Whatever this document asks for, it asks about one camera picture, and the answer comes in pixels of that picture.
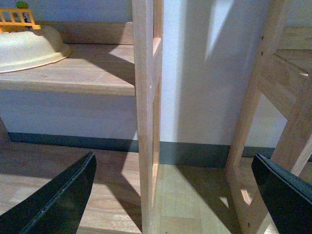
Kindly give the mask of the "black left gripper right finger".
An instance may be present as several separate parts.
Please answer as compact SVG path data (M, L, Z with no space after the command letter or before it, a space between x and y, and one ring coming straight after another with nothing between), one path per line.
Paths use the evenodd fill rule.
M281 234L312 232L312 185L256 154L252 171L261 197Z

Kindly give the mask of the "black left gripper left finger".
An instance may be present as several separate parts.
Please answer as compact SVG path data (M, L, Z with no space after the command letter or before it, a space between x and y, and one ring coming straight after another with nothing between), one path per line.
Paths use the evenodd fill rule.
M96 156L89 152L2 214L0 232L75 234L92 191L96 169Z

